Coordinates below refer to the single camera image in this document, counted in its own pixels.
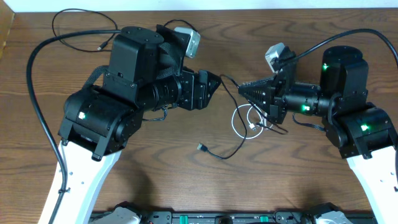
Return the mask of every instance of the white background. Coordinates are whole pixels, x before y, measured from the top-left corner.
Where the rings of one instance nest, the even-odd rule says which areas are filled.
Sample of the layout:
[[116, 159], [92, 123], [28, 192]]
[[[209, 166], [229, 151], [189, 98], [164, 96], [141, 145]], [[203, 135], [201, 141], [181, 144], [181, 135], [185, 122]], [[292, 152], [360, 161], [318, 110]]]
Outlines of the white background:
[[14, 12], [398, 7], [398, 0], [4, 0]]

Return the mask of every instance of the white cable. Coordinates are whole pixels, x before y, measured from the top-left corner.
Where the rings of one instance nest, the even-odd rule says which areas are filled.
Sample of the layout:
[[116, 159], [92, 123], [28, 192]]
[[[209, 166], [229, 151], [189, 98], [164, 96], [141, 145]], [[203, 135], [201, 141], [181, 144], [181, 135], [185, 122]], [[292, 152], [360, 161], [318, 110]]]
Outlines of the white cable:
[[[238, 108], [241, 108], [241, 107], [243, 107], [243, 106], [251, 106], [250, 104], [245, 104], [245, 105], [240, 105]], [[234, 117], [235, 117], [235, 114], [236, 114], [236, 111], [238, 110], [238, 108], [236, 108], [235, 110], [234, 110], [234, 113], [232, 114], [232, 118], [231, 118], [231, 125], [232, 125], [232, 128], [234, 129], [234, 132], [239, 136], [239, 137], [241, 137], [241, 138], [244, 138], [244, 136], [242, 136], [242, 135], [240, 135], [238, 132], [237, 132], [237, 130], [235, 129], [235, 126], [234, 126]], [[253, 107], [251, 106], [250, 107], [250, 109], [248, 110], [248, 113], [246, 114], [246, 119], [248, 120], [248, 123], [249, 124], [252, 124], [252, 122], [250, 122], [250, 120], [249, 120], [249, 113], [250, 113], [250, 110], [252, 109]], [[257, 114], [259, 115], [259, 118], [260, 118], [260, 122], [264, 125], [264, 126], [267, 126], [267, 121], [261, 116], [261, 114], [256, 110], [256, 112], [257, 112]], [[246, 139], [254, 139], [254, 138], [256, 138], [256, 137], [258, 137], [261, 133], [262, 133], [262, 131], [264, 130], [264, 127], [261, 127], [261, 130], [260, 130], [260, 132], [259, 133], [257, 133], [255, 136], [253, 136], [253, 137], [249, 137], [249, 138], [246, 138]]]

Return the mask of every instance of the green tape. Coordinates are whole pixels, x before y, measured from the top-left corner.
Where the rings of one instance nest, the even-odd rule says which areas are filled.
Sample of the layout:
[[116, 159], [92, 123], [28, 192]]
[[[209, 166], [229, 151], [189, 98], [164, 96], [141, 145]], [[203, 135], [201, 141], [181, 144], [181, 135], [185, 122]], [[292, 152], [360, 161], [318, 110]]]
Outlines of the green tape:
[[260, 222], [268, 222], [268, 217], [260, 217]]
[[188, 224], [188, 215], [181, 215], [180, 216], [180, 224]]

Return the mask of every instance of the coiled white cable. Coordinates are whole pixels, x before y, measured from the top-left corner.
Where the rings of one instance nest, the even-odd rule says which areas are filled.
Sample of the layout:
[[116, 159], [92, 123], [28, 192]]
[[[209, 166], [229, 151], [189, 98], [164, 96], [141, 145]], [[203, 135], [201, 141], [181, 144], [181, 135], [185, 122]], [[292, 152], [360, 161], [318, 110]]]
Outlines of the coiled white cable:
[[[248, 120], [249, 126], [250, 126], [250, 125], [254, 125], [254, 124], [253, 124], [252, 122], [250, 122], [250, 120], [249, 120], [249, 113], [250, 113], [250, 111], [253, 109], [253, 107], [252, 107], [250, 104], [245, 104], [245, 105], [239, 106], [238, 108], [241, 108], [241, 107], [243, 107], [243, 106], [250, 106], [250, 108], [249, 108], [249, 110], [248, 110], [248, 113], [246, 114], [246, 119]], [[238, 110], [238, 109], [235, 109], [235, 110], [234, 110], [234, 113], [232, 114], [231, 125], [232, 125], [232, 128], [234, 129], [234, 132], [235, 132], [239, 137], [244, 138], [244, 136], [240, 135], [240, 134], [237, 132], [237, 130], [235, 129], [235, 126], [234, 126], [234, 117], [235, 117], [235, 114], [236, 114], [236, 111], [237, 111], [237, 110]], [[258, 111], [256, 111], [256, 112], [257, 112], [257, 114], [259, 115], [260, 123], [264, 124], [264, 126], [267, 126], [267, 120], [264, 119]], [[249, 137], [249, 138], [246, 138], [246, 139], [254, 139], [254, 138], [258, 137], [258, 136], [262, 133], [263, 130], [264, 130], [264, 128], [261, 127], [261, 130], [260, 130], [259, 133], [257, 133], [257, 134], [256, 134], [255, 136], [253, 136], [253, 137]]]

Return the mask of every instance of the wooden tabletop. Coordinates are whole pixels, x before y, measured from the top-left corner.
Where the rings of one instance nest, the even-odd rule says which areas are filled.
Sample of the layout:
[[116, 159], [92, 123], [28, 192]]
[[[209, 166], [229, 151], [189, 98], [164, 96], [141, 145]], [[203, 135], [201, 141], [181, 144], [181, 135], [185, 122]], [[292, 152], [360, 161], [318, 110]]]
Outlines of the wooden tabletop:
[[[175, 18], [191, 22], [202, 39], [197, 57], [186, 59], [185, 65], [229, 74], [238, 83], [271, 75], [264, 54], [279, 42], [301, 53], [337, 33], [372, 28], [398, 47], [398, 9], [106, 14], [119, 27], [154, 29], [156, 24]], [[0, 223], [36, 223], [52, 184], [56, 159], [30, 103], [25, 68], [33, 48], [53, 36], [53, 15], [17, 14], [0, 60]], [[63, 34], [113, 29], [103, 17], [80, 12], [61, 15], [55, 27]], [[68, 41], [96, 49], [104, 39], [106, 36], [101, 35]], [[318, 83], [323, 51], [332, 45], [350, 45], [363, 52], [369, 64], [368, 101], [386, 110], [398, 126], [397, 67], [391, 52], [374, 35], [356, 34], [322, 47], [299, 61], [297, 79]], [[81, 88], [95, 67], [108, 63], [109, 52], [83, 53], [59, 42], [39, 53], [33, 69], [35, 91], [57, 141], [65, 100]], [[245, 100], [232, 84], [228, 87], [243, 104]], [[258, 138], [247, 140], [227, 161], [197, 151], [197, 144], [202, 142], [214, 152], [227, 155], [240, 143], [231, 128], [233, 110], [233, 102], [220, 87], [203, 110], [177, 108], [169, 111], [164, 122], [143, 123], [108, 175], [95, 210], [107, 210], [123, 201], [176, 211], [306, 209], [323, 202], [344, 210], [370, 209], [361, 185], [337, 148], [325, 134], [294, 124], [291, 113], [283, 123], [288, 135], [264, 131]], [[148, 112], [144, 116], [158, 115]], [[320, 123], [315, 117], [299, 115], [297, 119]]]

